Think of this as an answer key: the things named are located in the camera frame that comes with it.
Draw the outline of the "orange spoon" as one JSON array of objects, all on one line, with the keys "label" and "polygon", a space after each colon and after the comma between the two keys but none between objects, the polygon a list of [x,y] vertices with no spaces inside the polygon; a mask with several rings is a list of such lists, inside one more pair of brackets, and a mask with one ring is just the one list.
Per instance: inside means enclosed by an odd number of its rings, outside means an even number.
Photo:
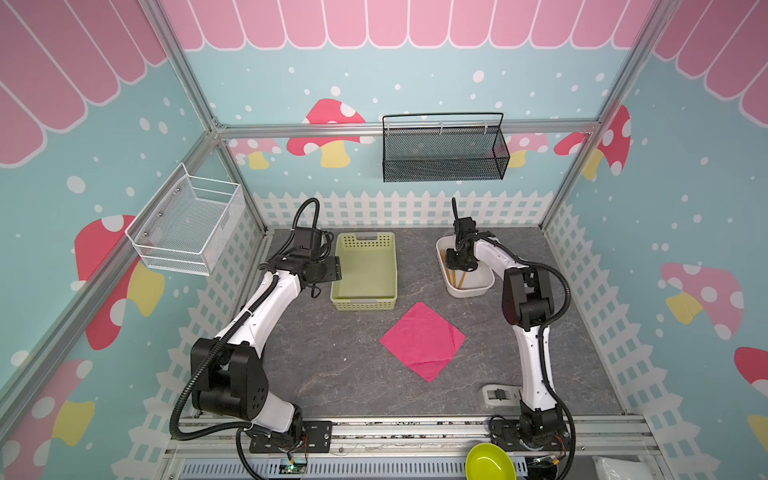
[{"label": "orange spoon", "polygon": [[453,286],[454,285],[454,283],[453,283],[453,279],[454,279],[453,274],[454,274],[454,272],[448,267],[448,264],[447,264],[447,253],[445,251],[443,251],[441,253],[441,260],[442,260],[442,264],[443,264],[443,273],[445,274],[445,277],[446,277],[446,282],[447,282],[447,284],[449,286]]}]

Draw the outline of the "green perforated plastic basket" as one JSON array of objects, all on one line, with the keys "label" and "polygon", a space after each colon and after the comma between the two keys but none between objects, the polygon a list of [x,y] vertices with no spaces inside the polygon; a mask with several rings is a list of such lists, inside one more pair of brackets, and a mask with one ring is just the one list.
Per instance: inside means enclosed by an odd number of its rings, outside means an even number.
[{"label": "green perforated plastic basket", "polygon": [[398,297],[393,232],[348,232],[336,237],[341,276],[331,287],[337,311],[393,310]]}]

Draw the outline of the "pink paper napkin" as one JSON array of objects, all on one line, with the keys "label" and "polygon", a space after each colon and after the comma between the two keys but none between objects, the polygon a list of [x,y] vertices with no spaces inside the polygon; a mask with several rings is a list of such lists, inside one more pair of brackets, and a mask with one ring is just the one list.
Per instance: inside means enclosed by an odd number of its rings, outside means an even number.
[{"label": "pink paper napkin", "polygon": [[380,339],[405,367],[431,383],[453,361],[466,336],[423,302],[415,303]]}]

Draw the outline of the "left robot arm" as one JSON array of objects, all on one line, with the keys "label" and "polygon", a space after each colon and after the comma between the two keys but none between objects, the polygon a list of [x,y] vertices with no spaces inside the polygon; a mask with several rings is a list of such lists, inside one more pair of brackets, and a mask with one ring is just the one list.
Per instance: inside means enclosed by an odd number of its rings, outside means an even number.
[{"label": "left robot arm", "polygon": [[[190,352],[191,377],[172,409],[171,437],[191,441],[224,430],[240,429],[261,435],[289,449],[304,437],[300,407],[270,391],[262,364],[263,350],[283,313],[307,286],[342,278],[337,256],[312,260],[279,255],[259,266],[265,272],[256,292],[234,319],[212,338],[200,338]],[[232,420],[212,427],[184,431],[185,405]]]}]

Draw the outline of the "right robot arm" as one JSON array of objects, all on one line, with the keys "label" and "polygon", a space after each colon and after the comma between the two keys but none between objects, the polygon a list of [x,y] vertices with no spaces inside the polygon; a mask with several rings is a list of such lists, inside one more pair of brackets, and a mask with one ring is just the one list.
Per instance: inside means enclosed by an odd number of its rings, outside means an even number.
[{"label": "right robot arm", "polygon": [[502,280],[501,309],[515,334],[522,368],[518,435],[540,449],[570,434],[570,410],[555,392],[550,365],[550,327],[571,304],[564,275],[545,263],[526,260],[488,232],[461,234],[446,252],[450,269],[472,271],[486,264]]}]

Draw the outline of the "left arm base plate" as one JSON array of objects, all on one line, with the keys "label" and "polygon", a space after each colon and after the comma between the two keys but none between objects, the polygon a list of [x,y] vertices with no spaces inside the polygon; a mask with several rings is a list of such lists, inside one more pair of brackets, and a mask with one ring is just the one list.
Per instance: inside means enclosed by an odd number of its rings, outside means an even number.
[{"label": "left arm base plate", "polygon": [[332,431],[331,421],[303,421],[300,427],[292,426],[285,433],[251,435],[249,452],[254,454],[328,453]]}]

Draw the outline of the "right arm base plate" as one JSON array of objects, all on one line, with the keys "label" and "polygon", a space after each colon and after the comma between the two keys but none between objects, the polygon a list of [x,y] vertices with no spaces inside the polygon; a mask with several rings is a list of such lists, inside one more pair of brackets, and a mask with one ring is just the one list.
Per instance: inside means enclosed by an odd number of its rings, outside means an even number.
[{"label": "right arm base plate", "polygon": [[538,425],[525,416],[509,419],[494,415],[487,426],[491,442],[507,452],[566,452],[570,447],[570,433],[562,422],[550,427]]}]

